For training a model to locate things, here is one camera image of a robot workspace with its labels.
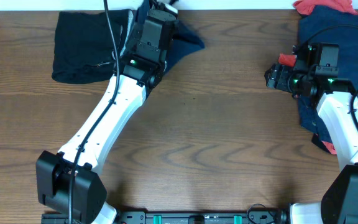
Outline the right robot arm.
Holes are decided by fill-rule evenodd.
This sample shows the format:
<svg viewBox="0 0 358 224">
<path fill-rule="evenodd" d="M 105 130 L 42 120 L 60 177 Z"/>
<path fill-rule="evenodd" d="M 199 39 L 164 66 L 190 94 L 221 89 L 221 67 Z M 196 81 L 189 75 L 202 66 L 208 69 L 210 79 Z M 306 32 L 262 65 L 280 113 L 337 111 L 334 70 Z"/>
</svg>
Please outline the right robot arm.
<svg viewBox="0 0 358 224">
<path fill-rule="evenodd" d="M 338 77 L 337 44 L 293 46 L 293 65 L 276 63 L 265 72 L 271 89 L 311 100 L 326 126 L 340 174 L 319 202 L 294 203 L 287 223 L 358 223 L 358 98 L 353 84 Z"/>
</svg>

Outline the navy blue shorts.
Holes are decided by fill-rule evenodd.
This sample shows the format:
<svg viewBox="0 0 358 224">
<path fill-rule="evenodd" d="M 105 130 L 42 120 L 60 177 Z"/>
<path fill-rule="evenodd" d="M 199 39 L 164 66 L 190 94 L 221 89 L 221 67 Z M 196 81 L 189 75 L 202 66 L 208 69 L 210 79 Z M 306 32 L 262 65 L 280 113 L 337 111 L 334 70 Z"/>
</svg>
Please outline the navy blue shorts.
<svg viewBox="0 0 358 224">
<path fill-rule="evenodd" d="M 135 21 L 144 23 L 152 3 L 143 0 L 137 9 Z M 183 57 L 205 48 L 204 42 L 197 33 L 190 30 L 182 21 L 178 22 L 177 29 L 173 35 L 173 45 L 168 53 L 167 66 L 164 71 L 166 75 Z"/>
</svg>

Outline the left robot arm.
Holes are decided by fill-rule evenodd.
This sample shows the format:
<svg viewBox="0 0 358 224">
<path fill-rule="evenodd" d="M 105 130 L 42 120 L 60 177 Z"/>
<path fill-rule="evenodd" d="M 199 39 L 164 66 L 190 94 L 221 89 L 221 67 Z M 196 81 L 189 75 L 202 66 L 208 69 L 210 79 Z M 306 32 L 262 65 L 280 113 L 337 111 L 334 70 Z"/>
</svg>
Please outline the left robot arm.
<svg viewBox="0 0 358 224">
<path fill-rule="evenodd" d="M 126 51 L 101 101 L 57 153 L 43 151 L 35 163 L 38 200 L 55 210 L 42 223 L 113 223 L 100 175 L 112 145 L 134 112 L 161 82 L 177 26 L 176 9 L 151 9 L 134 26 Z"/>
</svg>

